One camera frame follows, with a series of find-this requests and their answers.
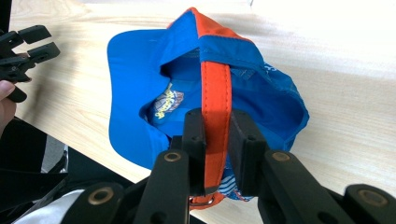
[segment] light wood surface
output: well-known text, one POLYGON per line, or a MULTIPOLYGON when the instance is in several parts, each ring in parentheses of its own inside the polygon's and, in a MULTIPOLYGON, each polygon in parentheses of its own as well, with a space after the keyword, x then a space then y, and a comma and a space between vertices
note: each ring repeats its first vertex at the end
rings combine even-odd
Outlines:
MULTIPOLYGON (((62 52, 18 84, 28 100, 17 116, 132 181, 147 176, 108 140, 107 43, 124 31, 164 28, 195 6, 291 75, 311 116, 291 152, 323 186, 343 193, 366 183, 396 196, 395 3, 248 2, 13 0, 11 30, 43 24, 62 52)), ((261 223, 256 204, 225 200, 193 213, 208 223, 261 223)))

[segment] black robotic claw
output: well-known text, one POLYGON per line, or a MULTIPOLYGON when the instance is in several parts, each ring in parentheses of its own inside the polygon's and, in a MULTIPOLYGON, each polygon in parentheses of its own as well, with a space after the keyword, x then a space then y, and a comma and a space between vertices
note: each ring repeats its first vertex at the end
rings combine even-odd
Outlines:
MULTIPOLYGON (((0 80, 8 80, 12 83, 30 81, 31 79, 25 74, 28 69, 34 68, 36 63, 55 58, 61 52, 53 42, 30 49, 26 53, 16 54, 13 49, 23 42, 32 44, 50 36, 50 32, 43 25, 32 26, 18 32, 4 33, 0 30, 0 80)), ((19 88, 8 96, 15 103, 23 102, 26 97, 19 88)))

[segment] blue fabric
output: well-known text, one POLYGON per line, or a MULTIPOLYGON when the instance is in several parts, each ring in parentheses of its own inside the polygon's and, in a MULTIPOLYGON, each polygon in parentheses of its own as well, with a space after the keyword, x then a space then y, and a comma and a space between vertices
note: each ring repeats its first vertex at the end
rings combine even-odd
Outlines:
MULTIPOLYGON (((289 76, 267 64, 249 41, 213 35, 198 38, 191 12, 166 30, 116 35, 107 56, 111 145, 125 159, 149 169, 168 149, 168 137, 183 134, 184 115, 201 107, 201 62, 230 65, 233 108, 253 117, 270 148, 290 150, 308 121, 289 76)), ((241 199, 232 179, 232 170, 225 167, 219 191, 241 199)))

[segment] person's hand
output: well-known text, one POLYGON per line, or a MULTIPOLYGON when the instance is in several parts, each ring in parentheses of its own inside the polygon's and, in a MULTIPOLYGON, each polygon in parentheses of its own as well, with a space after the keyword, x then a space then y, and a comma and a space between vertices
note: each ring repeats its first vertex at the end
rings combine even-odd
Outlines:
POLYGON ((15 90, 14 84, 9 81, 0 81, 0 136, 7 124, 14 118, 17 105, 8 97, 15 90))

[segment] cap label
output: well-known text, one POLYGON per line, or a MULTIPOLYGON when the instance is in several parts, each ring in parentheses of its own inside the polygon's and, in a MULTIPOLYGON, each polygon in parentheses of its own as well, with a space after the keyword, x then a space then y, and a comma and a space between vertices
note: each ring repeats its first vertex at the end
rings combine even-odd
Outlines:
POLYGON ((172 83, 169 83, 166 91, 161 94, 154 103, 155 117, 163 119, 165 113, 174 111, 183 101, 184 93, 171 90, 172 83))

